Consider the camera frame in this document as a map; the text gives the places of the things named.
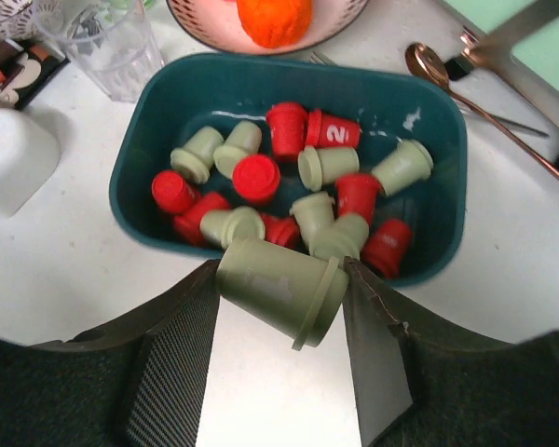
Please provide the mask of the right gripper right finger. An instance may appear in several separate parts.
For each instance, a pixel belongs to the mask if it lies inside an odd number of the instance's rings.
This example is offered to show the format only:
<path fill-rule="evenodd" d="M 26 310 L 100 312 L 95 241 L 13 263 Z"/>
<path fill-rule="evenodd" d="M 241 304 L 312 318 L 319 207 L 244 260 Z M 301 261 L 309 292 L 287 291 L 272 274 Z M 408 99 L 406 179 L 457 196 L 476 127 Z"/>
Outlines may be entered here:
<path fill-rule="evenodd" d="M 559 330 L 472 332 L 347 259 L 343 303 L 365 446 L 559 446 Z"/>

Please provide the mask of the teal storage basket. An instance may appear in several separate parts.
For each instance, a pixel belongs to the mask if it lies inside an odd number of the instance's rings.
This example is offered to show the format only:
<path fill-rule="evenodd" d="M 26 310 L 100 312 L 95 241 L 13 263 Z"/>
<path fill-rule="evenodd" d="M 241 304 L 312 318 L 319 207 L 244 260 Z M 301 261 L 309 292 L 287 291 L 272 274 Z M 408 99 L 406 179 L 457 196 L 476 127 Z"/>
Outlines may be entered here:
<path fill-rule="evenodd" d="M 359 153 L 372 168 L 403 140 L 421 142 L 434 167 L 424 182 L 378 201 L 378 215 L 401 212 L 414 231 L 394 283 L 411 287 L 439 274 L 463 235 L 467 189 L 467 131 L 453 101 L 439 88 L 406 75 L 354 67 L 201 53 L 160 70 L 144 88 L 121 143 L 109 184 L 112 213 L 144 246 L 194 259 L 218 259 L 172 228 L 151 193 L 170 152 L 199 129 L 228 133 L 239 121 L 263 124 L 279 102 L 298 102 L 361 125 Z"/>

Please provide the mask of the clear plastic cup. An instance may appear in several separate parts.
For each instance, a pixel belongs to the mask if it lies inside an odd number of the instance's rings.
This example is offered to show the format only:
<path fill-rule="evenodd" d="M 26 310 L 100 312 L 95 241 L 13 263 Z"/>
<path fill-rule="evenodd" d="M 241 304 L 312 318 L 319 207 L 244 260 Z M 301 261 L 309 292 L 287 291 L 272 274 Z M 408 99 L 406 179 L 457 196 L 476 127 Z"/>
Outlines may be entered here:
<path fill-rule="evenodd" d="M 33 1 L 32 18 L 115 102 L 136 102 L 164 66 L 144 1 Z"/>

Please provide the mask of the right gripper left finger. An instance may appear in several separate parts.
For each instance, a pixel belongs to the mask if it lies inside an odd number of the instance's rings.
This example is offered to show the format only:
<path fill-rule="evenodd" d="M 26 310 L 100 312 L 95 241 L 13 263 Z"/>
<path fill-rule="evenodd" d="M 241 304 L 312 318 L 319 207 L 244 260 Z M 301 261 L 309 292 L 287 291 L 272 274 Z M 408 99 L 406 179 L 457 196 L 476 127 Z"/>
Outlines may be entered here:
<path fill-rule="evenodd" d="M 0 446 L 193 446 L 218 264 L 69 341 L 0 339 Z"/>

